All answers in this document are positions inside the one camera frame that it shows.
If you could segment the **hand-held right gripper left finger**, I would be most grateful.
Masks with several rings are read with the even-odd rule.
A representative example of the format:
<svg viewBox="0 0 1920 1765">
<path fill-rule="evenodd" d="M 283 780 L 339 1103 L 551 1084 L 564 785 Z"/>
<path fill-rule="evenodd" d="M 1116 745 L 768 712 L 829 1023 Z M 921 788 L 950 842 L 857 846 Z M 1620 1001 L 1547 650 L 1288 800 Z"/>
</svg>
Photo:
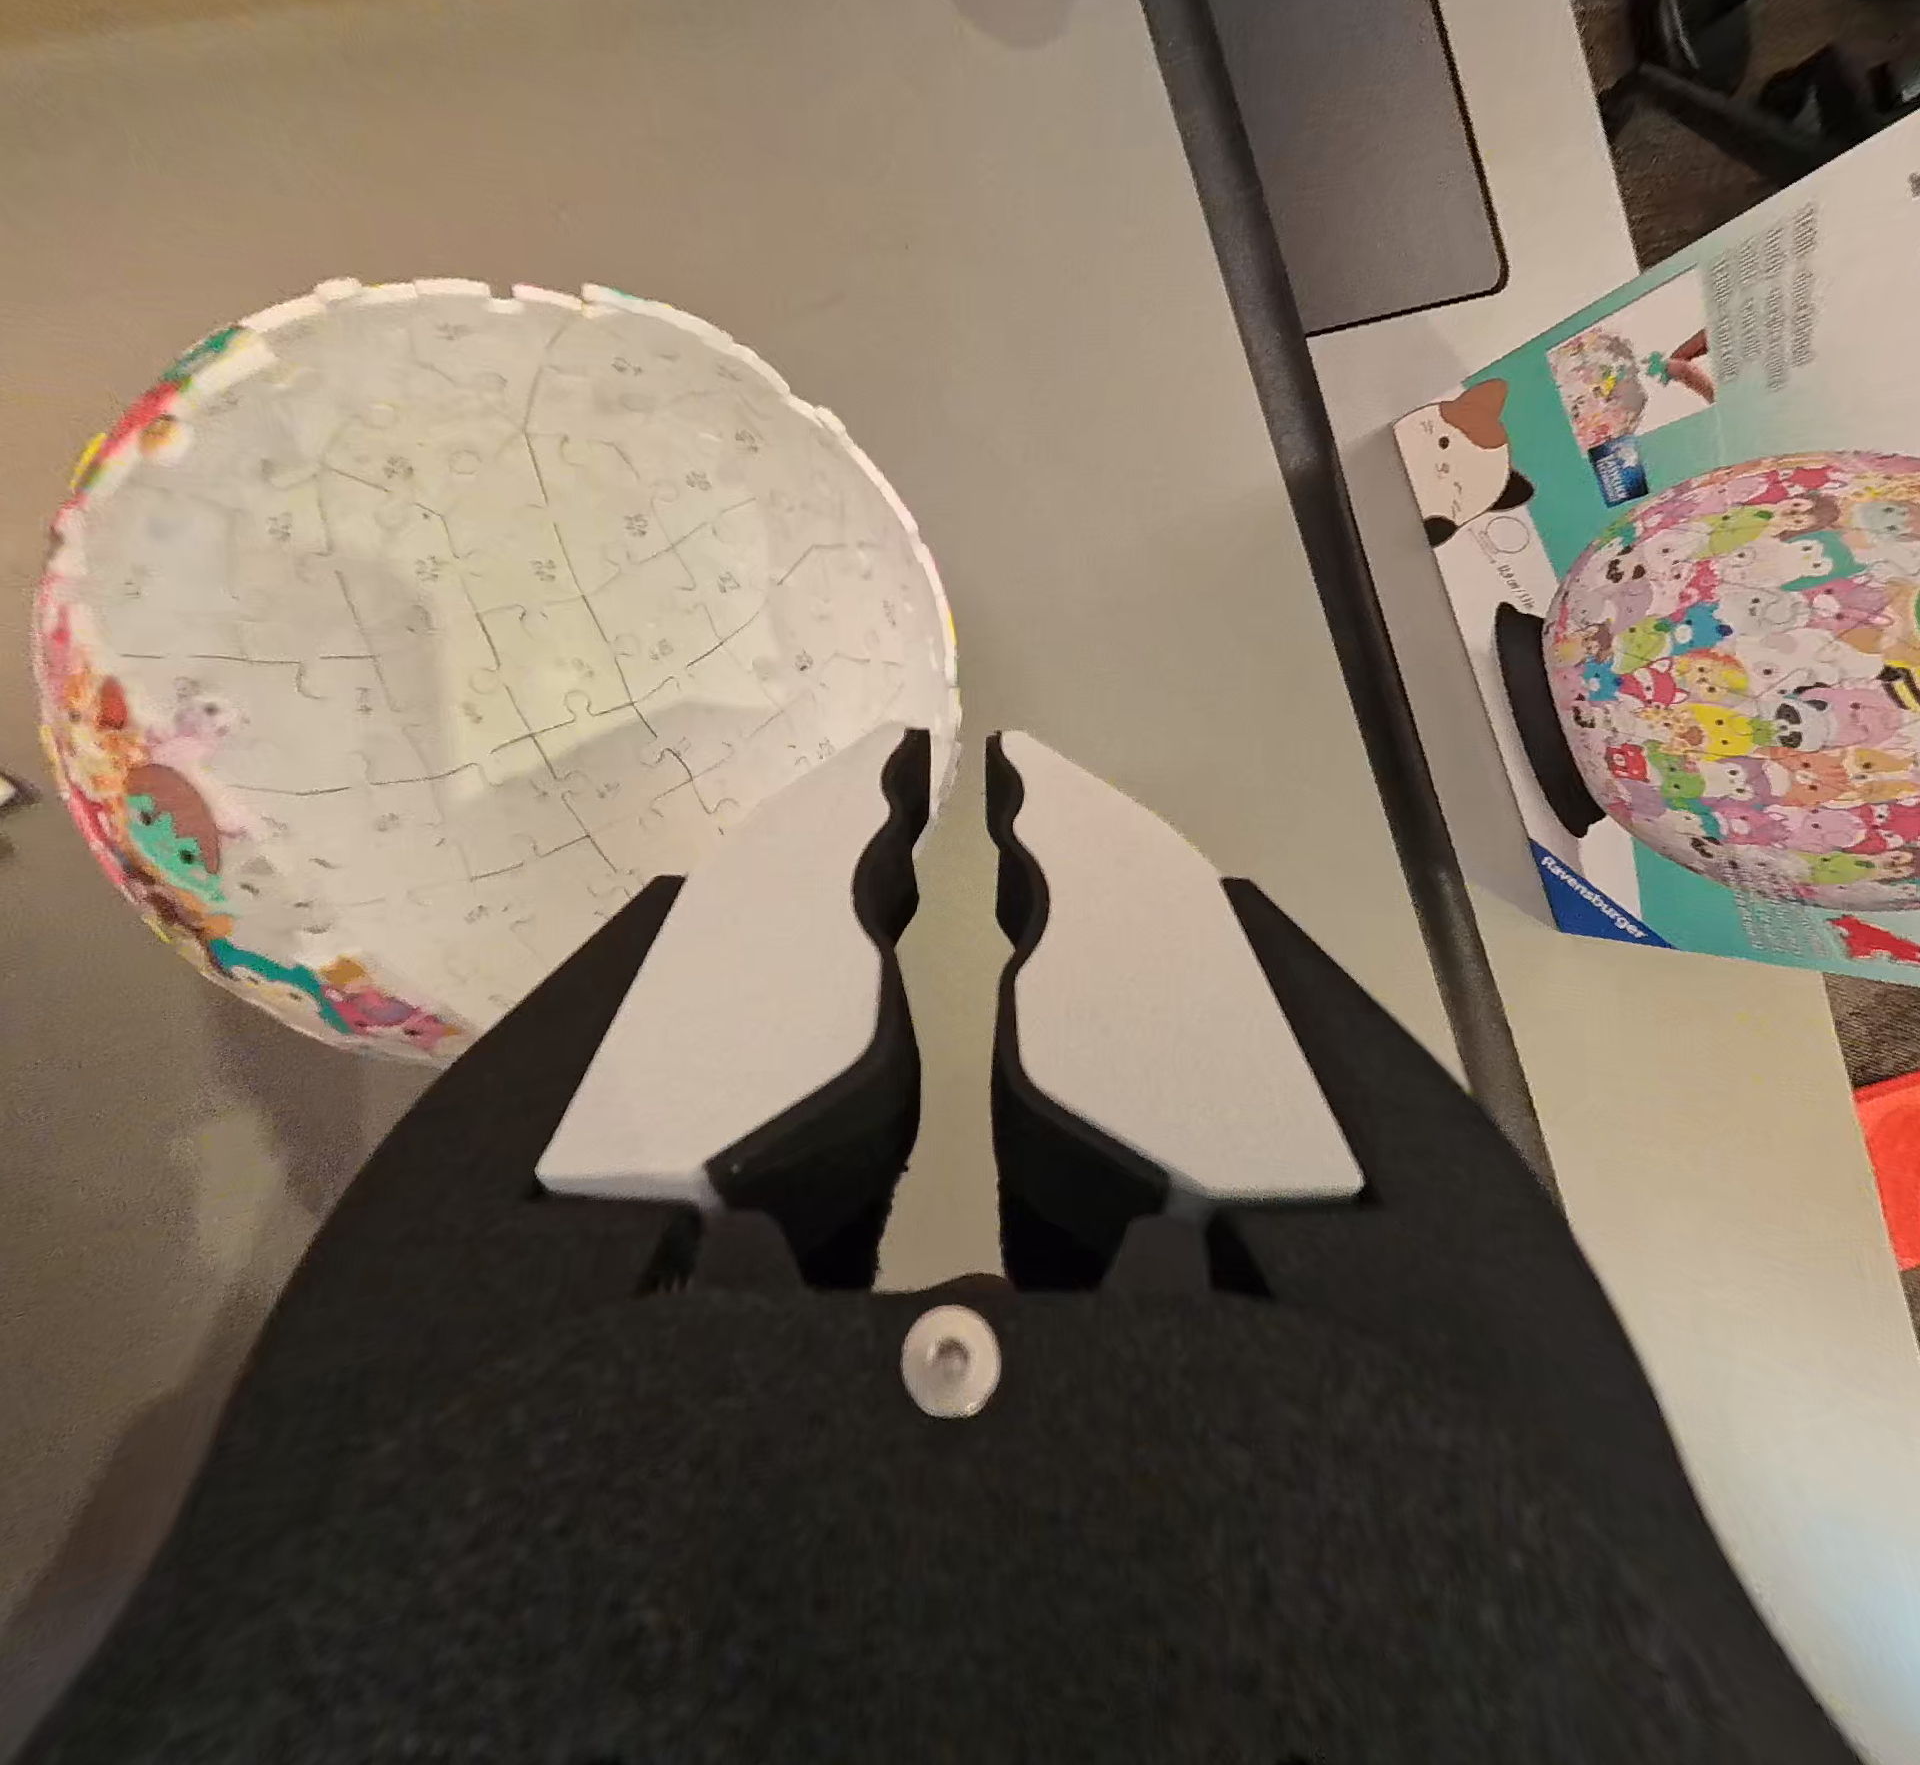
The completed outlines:
<svg viewBox="0 0 1920 1765">
<path fill-rule="evenodd" d="M 675 894 L 536 1163 L 557 1197 L 778 1223 L 867 1290 L 921 1129 L 901 971 L 931 733 L 868 732 L 763 803 Z"/>
</svg>

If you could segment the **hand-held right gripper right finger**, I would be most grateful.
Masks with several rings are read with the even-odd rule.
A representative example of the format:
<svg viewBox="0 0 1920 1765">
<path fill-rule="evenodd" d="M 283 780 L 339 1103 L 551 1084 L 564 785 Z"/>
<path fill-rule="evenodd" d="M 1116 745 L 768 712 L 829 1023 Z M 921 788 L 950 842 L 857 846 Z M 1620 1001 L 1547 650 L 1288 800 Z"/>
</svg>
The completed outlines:
<svg viewBox="0 0 1920 1765">
<path fill-rule="evenodd" d="M 1096 1290 L 1142 1222 L 1357 1204 L 1361 1163 L 1219 866 L 1026 732 L 987 745 L 987 829 L 1011 1280 Z"/>
</svg>

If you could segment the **colourful puzzle ball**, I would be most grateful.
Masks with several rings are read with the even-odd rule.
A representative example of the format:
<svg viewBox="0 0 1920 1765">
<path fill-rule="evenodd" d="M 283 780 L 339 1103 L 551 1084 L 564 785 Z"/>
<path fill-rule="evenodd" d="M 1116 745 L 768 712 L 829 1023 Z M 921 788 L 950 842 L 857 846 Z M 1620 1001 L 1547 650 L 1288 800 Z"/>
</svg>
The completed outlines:
<svg viewBox="0 0 1920 1765">
<path fill-rule="evenodd" d="M 143 927 L 341 1054 L 463 1054 L 642 886 L 964 706 L 914 515 L 720 326 L 331 280 L 91 442 L 36 596 L 61 800 Z"/>
</svg>

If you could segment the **puzzle box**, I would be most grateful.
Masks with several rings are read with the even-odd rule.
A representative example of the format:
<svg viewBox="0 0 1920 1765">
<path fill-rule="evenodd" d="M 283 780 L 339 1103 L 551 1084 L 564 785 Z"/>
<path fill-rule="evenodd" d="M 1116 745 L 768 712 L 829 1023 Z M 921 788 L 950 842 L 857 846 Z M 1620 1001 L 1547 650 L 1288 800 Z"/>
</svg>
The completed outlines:
<svg viewBox="0 0 1920 1765">
<path fill-rule="evenodd" d="M 1918 117 L 1394 425 L 1564 937 L 1918 982 Z"/>
</svg>

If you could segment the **grey rounded pad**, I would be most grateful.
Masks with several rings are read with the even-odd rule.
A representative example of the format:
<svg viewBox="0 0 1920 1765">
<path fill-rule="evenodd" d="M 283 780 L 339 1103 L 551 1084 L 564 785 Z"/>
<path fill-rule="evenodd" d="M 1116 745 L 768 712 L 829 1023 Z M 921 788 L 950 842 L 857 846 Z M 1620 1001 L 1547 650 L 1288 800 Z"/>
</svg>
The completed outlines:
<svg viewBox="0 0 1920 1765">
<path fill-rule="evenodd" d="M 1440 0 L 1208 0 L 1308 336 L 1507 280 Z"/>
</svg>

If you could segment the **black office chair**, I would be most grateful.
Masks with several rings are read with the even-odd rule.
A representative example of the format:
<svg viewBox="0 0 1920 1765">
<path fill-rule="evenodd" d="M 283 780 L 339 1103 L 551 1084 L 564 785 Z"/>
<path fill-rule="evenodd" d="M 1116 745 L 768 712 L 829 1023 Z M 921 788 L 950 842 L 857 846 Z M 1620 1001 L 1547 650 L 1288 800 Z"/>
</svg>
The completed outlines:
<svg viewBox="0 0 1920 1765">
<path fill-rule="evenodd" d="M 1900 33 L 1880 55 L 1828 35 L 1782 58 L 1769 0 L 1626 0 L 1626 70 L 1597 94 L 1609 143 L 1642 114 L 1678 126 L 1766 192 L 1918 121 L 1918 0 L 1841 0 Z"/>
</svg>

